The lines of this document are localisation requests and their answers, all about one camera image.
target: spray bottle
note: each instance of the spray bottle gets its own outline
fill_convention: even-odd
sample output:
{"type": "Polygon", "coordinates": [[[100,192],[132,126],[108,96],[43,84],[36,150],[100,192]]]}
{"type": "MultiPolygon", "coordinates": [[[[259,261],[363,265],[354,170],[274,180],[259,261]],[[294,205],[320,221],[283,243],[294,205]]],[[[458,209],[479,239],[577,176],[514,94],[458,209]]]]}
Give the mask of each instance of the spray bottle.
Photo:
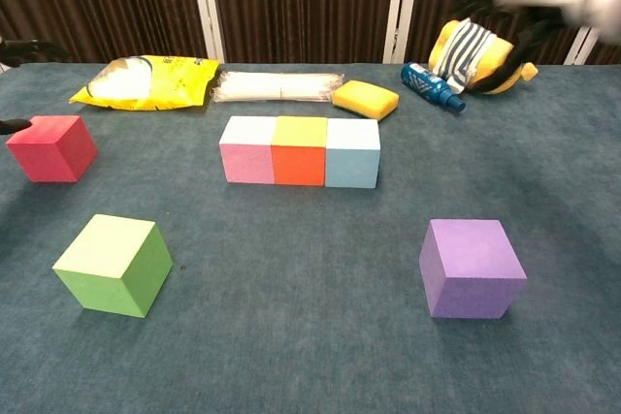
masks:
{"type": "Polygon", "coordinates": [[[421,97],[437,106],[452,111],[462,111],[466,104],[455,94],[448,83],[425,70],[417,63],[407,63],[401,70],[401,81],[421,97]]]}

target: purple cube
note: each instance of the purple cube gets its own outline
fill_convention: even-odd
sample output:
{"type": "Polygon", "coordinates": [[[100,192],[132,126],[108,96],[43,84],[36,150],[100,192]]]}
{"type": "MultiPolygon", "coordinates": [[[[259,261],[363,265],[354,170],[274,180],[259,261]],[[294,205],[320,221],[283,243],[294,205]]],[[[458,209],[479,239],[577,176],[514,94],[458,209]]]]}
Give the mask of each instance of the purple cube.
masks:
{"type": "Polygon", "coordinates": [[[432,220],[419,262],[432,317],[499,319],[526,284],[498,220],[432,220]]]}

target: sponge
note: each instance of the sponge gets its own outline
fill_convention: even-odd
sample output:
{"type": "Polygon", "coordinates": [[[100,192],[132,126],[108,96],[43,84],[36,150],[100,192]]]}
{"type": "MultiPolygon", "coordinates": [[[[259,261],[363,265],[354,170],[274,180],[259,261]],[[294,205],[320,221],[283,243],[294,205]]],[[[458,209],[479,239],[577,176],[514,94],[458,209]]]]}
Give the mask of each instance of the sponge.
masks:
{"type": "Polygon", "coordinates": [[[382,120],[399,105],[399,94],[367,82],[350,80],[334,91],[332,104],[382,120]]]}

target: striped cloth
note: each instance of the striped cloth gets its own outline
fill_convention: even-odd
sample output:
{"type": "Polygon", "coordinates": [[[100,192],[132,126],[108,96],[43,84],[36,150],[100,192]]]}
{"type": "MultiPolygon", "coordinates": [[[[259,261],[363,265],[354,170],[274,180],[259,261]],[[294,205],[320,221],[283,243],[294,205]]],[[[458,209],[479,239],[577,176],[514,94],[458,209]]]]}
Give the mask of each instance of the striped cloth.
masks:
{"type": "Polygon", "coordinates": [[[496,35],[484,27],[464,19],[455,28],[442,49],[434,74],[446,80],[456,94],[461,93],[476,74],[481,57],[496,35]]]}

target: light blue cube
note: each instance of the light blue cube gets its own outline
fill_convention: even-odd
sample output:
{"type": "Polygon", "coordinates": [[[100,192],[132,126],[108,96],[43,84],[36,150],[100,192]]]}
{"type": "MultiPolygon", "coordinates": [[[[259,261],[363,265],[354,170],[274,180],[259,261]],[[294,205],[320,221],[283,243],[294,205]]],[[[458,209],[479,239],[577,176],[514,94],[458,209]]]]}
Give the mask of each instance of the light blue cube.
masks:
{"type": "Polygon", "coordinates": [[[328,119],[326,186],[375,188],[378,168],[377,120],[328,119]]]}

